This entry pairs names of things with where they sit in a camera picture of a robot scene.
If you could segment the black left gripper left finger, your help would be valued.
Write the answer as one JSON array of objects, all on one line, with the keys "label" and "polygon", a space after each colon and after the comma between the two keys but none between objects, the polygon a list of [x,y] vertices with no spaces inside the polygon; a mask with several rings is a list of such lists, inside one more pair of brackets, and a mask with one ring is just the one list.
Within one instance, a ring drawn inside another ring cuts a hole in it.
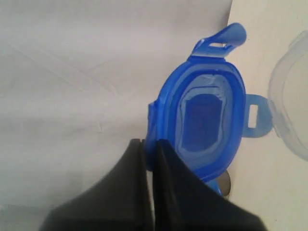
[{"label": "black left gripper left finger", "polygon": [[132,139],[111,171],[53,209],[41,231],[154,230],[142,142]]}]

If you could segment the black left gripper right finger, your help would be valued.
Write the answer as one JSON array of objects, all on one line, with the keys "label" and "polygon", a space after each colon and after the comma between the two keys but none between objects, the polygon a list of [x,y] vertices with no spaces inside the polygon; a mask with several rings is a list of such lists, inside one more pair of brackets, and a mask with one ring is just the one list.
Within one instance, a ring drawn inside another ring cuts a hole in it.
[{"label": "black left gripper right finger", "polygon": [[153,167],[155,230],[262,231],[263,221],[204,184],[167,140],[156,143]]}]

